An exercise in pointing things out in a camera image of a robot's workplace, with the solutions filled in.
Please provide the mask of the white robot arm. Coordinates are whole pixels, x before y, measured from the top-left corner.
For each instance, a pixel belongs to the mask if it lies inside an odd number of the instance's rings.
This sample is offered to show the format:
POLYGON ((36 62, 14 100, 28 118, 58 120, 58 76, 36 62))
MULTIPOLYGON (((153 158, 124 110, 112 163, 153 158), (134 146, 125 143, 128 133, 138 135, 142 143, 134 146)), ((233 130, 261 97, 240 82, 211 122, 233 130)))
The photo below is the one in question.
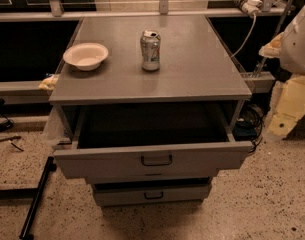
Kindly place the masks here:
POLYGON ((267 131, 286 137, 305 116, 305 5, 285 30, 262 46, 259 54, 278 58, 291 77, 273 90, 267 131))

